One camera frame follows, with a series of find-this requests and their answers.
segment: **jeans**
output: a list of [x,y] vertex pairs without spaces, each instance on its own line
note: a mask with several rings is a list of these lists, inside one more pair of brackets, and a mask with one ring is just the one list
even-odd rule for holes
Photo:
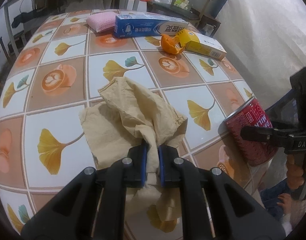
[[287,179],[284,179],[272,188],[260,191],[264,207],[267,212],[278,221],[280,221],[283,216],[283,208],[277,205],[277,202],[282,203],[282,201],[278,199],[278,196],[282,193],[291,194],[291,189],[287,184]]

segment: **blue toothpaste box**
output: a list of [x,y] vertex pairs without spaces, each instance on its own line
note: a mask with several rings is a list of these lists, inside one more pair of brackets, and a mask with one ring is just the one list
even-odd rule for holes
[[188,22],[164,15],[116,15],[114,35],[117,38],[159,36],[175,34],[188,26]]

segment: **pink sponge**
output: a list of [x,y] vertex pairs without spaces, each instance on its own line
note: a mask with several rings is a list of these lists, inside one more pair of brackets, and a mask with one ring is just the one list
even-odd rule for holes
[[112,28],[115,25],[114,12],[102,12],[91,15],[86,19],[86,22],[92,29],[96,30],[97,33],[102,32],[106,29]]

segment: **person's hand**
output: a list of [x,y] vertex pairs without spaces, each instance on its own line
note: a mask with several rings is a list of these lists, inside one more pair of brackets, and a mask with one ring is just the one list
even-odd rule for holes
[[303,169],[300,166],[294,164],[294,156],[287,156],[287,182],[290,189],[295,190],[304,183]]
[[278,199],[282,201],[277,202],[277,205],[283,208],[283,213],[290,214],[291,213],[291,202],[292,198],[290,194],[287,193],[282,193],[281,195],[278,196]]

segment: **white wall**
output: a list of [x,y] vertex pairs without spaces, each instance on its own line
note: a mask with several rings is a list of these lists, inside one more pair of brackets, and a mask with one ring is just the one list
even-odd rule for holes
[[[20,14],[19,12],[19,6],[22,0],[12,4],[8,10],[9,10],[9,19],[10,22],[12,23],[14,20],[14,17]],[[31,5],[31,0],[24,0],[23,4],[21,5],[21,11],[22,12],[29,12],[32,10],[32,5]],[[19,24],[19,26],[13,30],[13,34],[16,34],[18,32],[21,32],[23,30],[23,24]],[[4,14],[4,8],[0,9],[0,36],[3,38],[3,43],[5,44],[6,49],[8,50],[8,42],[9,42],[9,36],[6,28],[6,22],[5,22],[5,14]],[[3,50],[1,49],[0,52],[0,71],[2,66],[6,63],[7,59],[5,57],[5,54]]]

